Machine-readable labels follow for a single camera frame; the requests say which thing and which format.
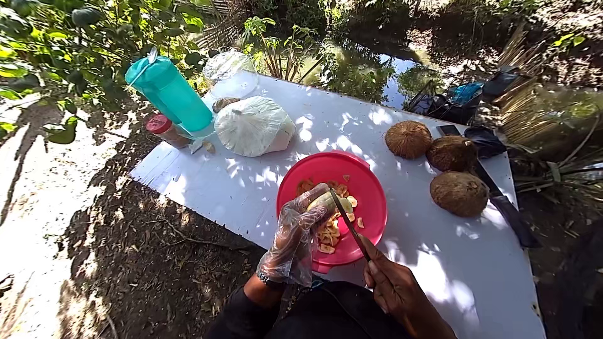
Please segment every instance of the knife handle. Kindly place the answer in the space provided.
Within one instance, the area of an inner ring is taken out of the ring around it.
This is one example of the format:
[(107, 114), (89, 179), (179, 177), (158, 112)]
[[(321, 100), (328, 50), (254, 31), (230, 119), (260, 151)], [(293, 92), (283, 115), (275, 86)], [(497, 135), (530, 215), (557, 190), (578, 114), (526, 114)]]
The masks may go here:
[(500, 195), (498, 197), (491, 197), (490, 201), (498, 208), (500, 214), (502, 214), (503, 218), (511, 226), (521, 247), (529, 249), (542, 247), (542, 244), (532, 234), (529, 224), (522, 220), (519, 211), (509, 201), (509, 198), (505, 195)]

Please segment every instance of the cell phone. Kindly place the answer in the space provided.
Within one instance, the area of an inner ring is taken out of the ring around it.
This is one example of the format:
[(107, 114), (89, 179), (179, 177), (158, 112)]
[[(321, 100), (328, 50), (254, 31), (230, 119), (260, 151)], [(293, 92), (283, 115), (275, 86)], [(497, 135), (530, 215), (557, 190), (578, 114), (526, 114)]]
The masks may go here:
[(454, 125), (441, 125), (436, 127), (438, 132), (441, 135), (461, 135), (461, 132), (458, 131), (458, 128)]

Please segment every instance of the white table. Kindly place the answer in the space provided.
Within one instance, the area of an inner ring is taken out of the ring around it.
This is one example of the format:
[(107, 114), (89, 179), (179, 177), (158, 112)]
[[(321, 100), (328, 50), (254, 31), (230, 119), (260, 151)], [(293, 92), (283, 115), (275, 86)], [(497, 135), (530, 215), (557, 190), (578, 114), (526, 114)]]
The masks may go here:
[[(429, 195), (437, 171), (425, 157), (394, 156), (383, 139), (401, 120), (425, 123), (435, 138), (436, 126), (446, 122), (263, 76), (251, 95), (272, 98), (297, 124), (287, 150), (242, 157), (226, 150), (216, 135), (210, 137), (215, 154), (191, 155), (161, 143), (130, 175), (268, 248), (277, 227), (276, 194), (287, 170), (316, 152), (354, 153), (370, 164), (387, 197), (388, 223), (378, 247), (411, 268), (459, 338), (545, 337), (528, 257), (500, 213), (490, 204), (474, 219), (440, 209)], [(204, 100), (211, 107), (212, 100)], [(515, 202), (506, 154), (482, 164)], [(337, 267), (326, 277), (362, 284), (362, 265)]]

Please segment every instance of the hand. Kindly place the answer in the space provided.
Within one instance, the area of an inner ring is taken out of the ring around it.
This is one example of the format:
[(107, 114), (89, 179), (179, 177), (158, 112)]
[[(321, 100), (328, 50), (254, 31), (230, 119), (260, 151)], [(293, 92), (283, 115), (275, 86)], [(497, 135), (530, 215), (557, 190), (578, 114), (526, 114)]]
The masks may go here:
[(294, 281), (304, 286), (312, 283), (310, 229), (335, 211), (329, 211), (323, 204), (307, 212), (306, 209), (328, 190), (327, 184), (319, 183), (281, 208), (273, 245), (257, 265), (257, 270), (268, 276), (269, 280)]
[(390, 261), (370, 240), (360, 236), (371, 261), (364, 267), (375, 302), (417, 339), (456, 338), (417, 283), (410, 268)]

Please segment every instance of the teal plastic bottle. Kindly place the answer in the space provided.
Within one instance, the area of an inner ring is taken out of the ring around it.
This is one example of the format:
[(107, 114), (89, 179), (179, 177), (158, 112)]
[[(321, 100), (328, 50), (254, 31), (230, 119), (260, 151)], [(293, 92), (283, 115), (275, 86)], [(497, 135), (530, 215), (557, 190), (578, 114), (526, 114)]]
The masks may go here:
[(160, 55), (143, 71), (147, 65), (149, 61), (146, 57), (135, 62), (126, 72), (125, 80), (173, 123), (181, 124), (193, 136), (209, 126), (212, 112), (172, 61)]

